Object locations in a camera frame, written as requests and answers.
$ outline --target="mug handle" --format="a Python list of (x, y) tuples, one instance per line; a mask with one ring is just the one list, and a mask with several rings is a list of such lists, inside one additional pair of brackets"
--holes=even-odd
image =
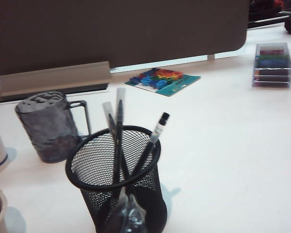
[(88, 110), (87, 110), (87, 103), (86, 103), (86, 101), (84, 101), (84, 100), (68, 101), (67, 109), (76, 108), (76, 107), (80, 107), (80, 106), (82, 106), (84, 108), (85, 118), (86, 118), (86, 125), (87, 125), (87, 130), (88, 130), (88, 135), (81, 136), (82, 138), (84, 138), (84, 137), (88, 137), (91, 134), (91, 123), (89, 121), (89, 116), (88, 116)]

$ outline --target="plastic bag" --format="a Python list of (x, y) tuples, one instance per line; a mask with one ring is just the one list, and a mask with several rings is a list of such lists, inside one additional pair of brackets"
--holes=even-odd
[(102, 233), (147, 233), (146, 211), (137, 203), (133, 194), (128, 197), (122, 187), (118, 204)]

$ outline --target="teal card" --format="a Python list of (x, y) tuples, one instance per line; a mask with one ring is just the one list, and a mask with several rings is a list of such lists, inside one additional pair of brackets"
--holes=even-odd
[(185, 87), (191, 85), (192, 83), (199, 80), (200, 76), (192, 76), (192, 75), (183, 75), (183, 77), (177, 81), (173, 81), (171, 84), (163, 87), (162, 89), (156, 89), (152, 86), (145, 86), (142, 83), (132, 83), (131, 81), (126, 82), (125, 84), (130, 86), (135, 86), (144, 90), (148, 90), (154, 93), (158, 93), (165, 96), (172, 96), (173, 94), (177, 93), (178, 91), (184, 89)]

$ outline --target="brown partition panel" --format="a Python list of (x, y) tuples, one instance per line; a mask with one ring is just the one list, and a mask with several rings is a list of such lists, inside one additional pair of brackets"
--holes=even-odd
[(0, 75), (236, 50), (248, 0), (0, 0)]

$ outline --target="mesh pen cup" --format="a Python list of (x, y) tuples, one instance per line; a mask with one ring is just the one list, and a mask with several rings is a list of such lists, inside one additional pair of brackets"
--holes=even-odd
[[(151, 131), (137, 126), (124, 126), (122, 148), (131, 174), (135, 168)], [(162, 198), (157, 161), (161, 145), (158, 141), (147, 158), (143, 169), (134, 176), (113, 183), (114, 142), (108, 129), (99, 131), (82, 143), (68, 156), (66, 174), (81, 190), (87, 208), (100, 233), (118, 201), (123, 186), (133, 187), (137, 202), (146, 210), (145, 224), (149, 233), (161, 233), (167, 219), (167, 209)]]

